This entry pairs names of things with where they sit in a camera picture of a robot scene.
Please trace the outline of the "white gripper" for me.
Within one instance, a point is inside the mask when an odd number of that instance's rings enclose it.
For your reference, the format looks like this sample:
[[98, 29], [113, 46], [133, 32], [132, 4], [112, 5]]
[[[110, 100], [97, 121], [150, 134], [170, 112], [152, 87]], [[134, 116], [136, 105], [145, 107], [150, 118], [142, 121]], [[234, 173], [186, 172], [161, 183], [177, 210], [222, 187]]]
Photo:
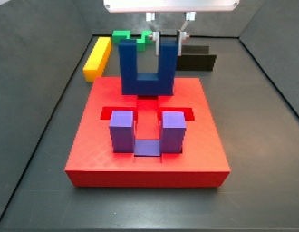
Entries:
[[110, 13], [146, 13], [150, 29], [149, 39], [154, 42], [154, 53], [160, 55], [160, 31], [154, 26], [154, 13], [185, 12], [185, 22], [176, 32], [177, 55], [181, 55], [182, 43], [189, 38], [188, 23], [196, 18], [194, 12], [226, 12], [240, 4], [240, 0], [104, 0]]

